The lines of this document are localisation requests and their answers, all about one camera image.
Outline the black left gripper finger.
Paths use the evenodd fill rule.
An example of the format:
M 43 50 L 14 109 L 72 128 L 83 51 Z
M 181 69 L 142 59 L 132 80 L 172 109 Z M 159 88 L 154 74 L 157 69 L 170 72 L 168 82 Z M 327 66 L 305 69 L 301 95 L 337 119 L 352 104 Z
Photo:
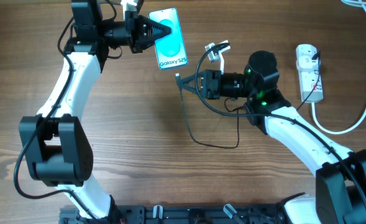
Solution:
M 155 44 L 155 41 L 158 39 L 162 39 L 163 37 L 161 35 L 152 35 L 152 36 L 146 36 L 144 38 L 144 50 L 150 48 Z
M 143 28 L 143 38 L 142 38 L 143 43 L 144 38 L 146 36 L 161 35 L 164 38 L 172 33 L 172 29 L 170 27 L 163 25 L 159 22 L 155 22 L 149 19 L 148 17 L 142 18 L 142 28 Z

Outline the teal screen Galaxy smartphone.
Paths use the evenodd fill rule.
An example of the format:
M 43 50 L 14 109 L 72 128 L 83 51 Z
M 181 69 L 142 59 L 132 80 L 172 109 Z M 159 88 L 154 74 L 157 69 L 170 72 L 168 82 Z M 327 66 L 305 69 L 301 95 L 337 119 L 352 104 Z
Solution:
M 188 64 L 178 11 L 175 7 L 149 12 L 149 19 L 168 26 L 171 34 L 155 41 L 158 66 L 161 70 Z

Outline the white power strip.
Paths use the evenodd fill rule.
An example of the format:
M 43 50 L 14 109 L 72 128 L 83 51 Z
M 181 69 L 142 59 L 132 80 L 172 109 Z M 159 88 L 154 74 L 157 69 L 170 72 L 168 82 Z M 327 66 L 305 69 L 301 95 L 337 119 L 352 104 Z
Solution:
M 299 46 L 297 46 L 296 60 L 299 56 L 302 55 L 310 55 L 311 57 L 313 55 L 317 55 L 320 59 L 320 52 L 317 50 L 316 47 L 310 44 L 299 44 Z M 317 103 L 323 99 L 323 86 L 319 69 L 311 72 L 298 71 L 302 102 Z

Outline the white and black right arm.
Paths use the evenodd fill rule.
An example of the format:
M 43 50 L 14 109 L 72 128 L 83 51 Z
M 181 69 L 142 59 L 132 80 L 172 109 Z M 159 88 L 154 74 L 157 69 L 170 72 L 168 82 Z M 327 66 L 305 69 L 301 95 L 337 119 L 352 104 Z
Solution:
M 181 90 L 203 103 L 220 97 L 245 98 L 244 116 L 286 146 L 314 175 L 314 196 L 297 195 L 283 204 L 290 223 L 366 223 L 366 150 L 351 151 L 303 119 L 277 87 L 274 54 L 253 53 L 243 73 L 196 69 L 177 77 Z

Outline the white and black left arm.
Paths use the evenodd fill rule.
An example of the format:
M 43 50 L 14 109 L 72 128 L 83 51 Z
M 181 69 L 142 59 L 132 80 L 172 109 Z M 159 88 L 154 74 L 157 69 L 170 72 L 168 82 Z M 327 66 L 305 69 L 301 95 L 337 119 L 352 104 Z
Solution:
M 93 150 L 81 125 L 89 93 L 103 71 L 111 49 L 128 46 L 141 53 L 171 33 L 168 26 L 140 15 L 142 1 L 121 1 L 122 20 L 104 19 L 99 1 L 73 1 L 72 18 L 57 48 L 64 59 L 59 79 L 43 107 L 19 123 L 29 174 L 65 194 L 76 213 L 62 213 L 62 223 L 123 223 L 113 197 L 95 179 Z

